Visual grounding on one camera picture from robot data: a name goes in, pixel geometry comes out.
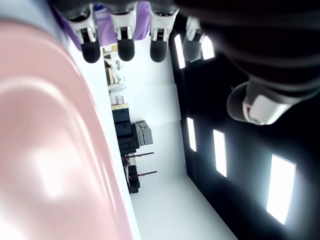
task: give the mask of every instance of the robotic finger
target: robotic finger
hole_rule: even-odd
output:
[[[201,43],[205,36],[200,27],[199,19],[189,16],[186,22],[186,34],[182,44],[185,60],[192,62],[198,58],[201,51]]]
[[[113,29],[117,38],[118,54],[123,61],[135,56],[134,34],[137,20],[137,2],[128,4],[106,4],[110,12]]]
[[[157,63],[167,55],[168,40],[179,9],[158,3],[150,3],[150,56]]]
[[[93,4],[64,12],[63,15],[81,44],[83,58],[88,63],[98,61],[100,58],[100,44]]]

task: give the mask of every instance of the pink curved surface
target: pink curved surface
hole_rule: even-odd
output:
[[[0,239],[133,239],[72,58],[45,33],[2,21],[0,63]]]

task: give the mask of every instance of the black wall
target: black wall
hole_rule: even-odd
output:
[[[320,96],[292,107],[269,126],[231,119],[227,97],[248,77],[218,52],[213,59],[186,62],[180,70],[174,37],[180,34],[183,40],[185,22],[178,16],[169,48],[188,176],[239,240],[319,239]],[[197,152],[189,147],[186,117],[194,120]],[[213,129],[225,133],[227,178],[216,171]],[[272,154],[296,163],[285,225],[266,212]]]

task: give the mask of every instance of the cardboard box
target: cardboard box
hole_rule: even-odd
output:
[[[112,105],[118,105],[119,104],[118,96],[112,96],[111,97],[111,104]]]
[[[118,97],[118,102],[119,104],[124,104],[125,103],[125,98],[124,96],[117,96]]]
[[[109,74],[110,84],[114,84],[115,79],[114,79],[114,76],[112,75],[112,68],[111,67],[108,69],[108,74]]]

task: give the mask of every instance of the rectangular light panel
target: rectangular light panel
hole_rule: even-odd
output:
[[[223,132],[213,130],[215,168],[224,177],[227,177],[226,140]]]
[[[205,36],[201,43],[203,59],[211,59],[215,57],[214,46],[208,36]]]
[[[194,120],[187,117],[186,118],[186,123],[188,126],[188,133],[189,133],[189,143],[190,143],[190,148],[193,151],[197,151],[197,144],[196,144],[196,134],[195,134],[195,127],[194,127]]]
[[[266,211],[283,225],[286,223],[295,182],[296,164],[272,155]]]
[[[176,54],[178,55],[179,68],[183,69],[186,66],[186,63],[185,63],[184,53],[182,51],[180,34],[175,36],[174,43],[175,43]]]

